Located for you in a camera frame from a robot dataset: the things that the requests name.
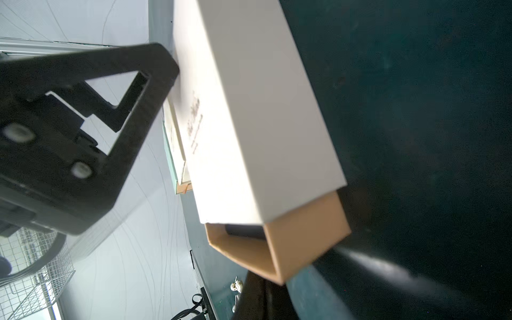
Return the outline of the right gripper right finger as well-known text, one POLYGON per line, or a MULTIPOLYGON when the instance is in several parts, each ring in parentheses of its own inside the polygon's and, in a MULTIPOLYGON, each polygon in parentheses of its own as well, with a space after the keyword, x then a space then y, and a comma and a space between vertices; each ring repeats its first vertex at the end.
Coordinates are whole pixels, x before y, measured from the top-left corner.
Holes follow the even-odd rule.
POLYGON ((233 319, 298 319, 286 285, 249 271, 233 319))

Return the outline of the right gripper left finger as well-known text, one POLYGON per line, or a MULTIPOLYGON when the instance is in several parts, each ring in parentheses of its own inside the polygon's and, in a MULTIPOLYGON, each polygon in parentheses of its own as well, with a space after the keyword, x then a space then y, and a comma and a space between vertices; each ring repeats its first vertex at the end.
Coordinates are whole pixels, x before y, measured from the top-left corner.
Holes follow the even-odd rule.
POLYGON ((158 43, 1 62, 1 232, 78 235, 118 201, 179 75, 158 43))

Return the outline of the small cream jewelry box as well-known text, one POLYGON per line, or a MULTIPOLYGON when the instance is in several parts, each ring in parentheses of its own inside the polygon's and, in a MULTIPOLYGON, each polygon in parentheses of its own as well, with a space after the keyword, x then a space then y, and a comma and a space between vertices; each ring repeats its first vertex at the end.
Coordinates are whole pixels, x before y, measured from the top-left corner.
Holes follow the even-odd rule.
POLYGON ((164 148, 173 188, 177 195, 186 194, 193 188, 174 106, 169 98, 164 101, 162 111, 164 148))

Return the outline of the large cream drawer jewelry box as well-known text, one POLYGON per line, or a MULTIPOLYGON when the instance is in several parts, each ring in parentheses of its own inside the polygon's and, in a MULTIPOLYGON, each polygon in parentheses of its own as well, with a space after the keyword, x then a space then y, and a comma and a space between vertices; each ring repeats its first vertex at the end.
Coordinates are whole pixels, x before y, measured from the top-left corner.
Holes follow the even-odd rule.
POLYGON ((282 285, 347 237, 347 182, 278 1, 176 1, 172 90, 210 246, 282 285))

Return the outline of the silver earring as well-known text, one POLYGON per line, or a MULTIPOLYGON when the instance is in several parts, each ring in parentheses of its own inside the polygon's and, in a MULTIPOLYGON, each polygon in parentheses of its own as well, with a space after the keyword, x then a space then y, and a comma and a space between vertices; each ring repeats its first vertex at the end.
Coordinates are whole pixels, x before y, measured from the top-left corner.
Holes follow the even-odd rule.
POLYGON ((231 283, 230 289, 234 292, 242 293, 243 282, 241 280, 238 280, 238 278, 236 278, 235 281, 233 283, 231 283))

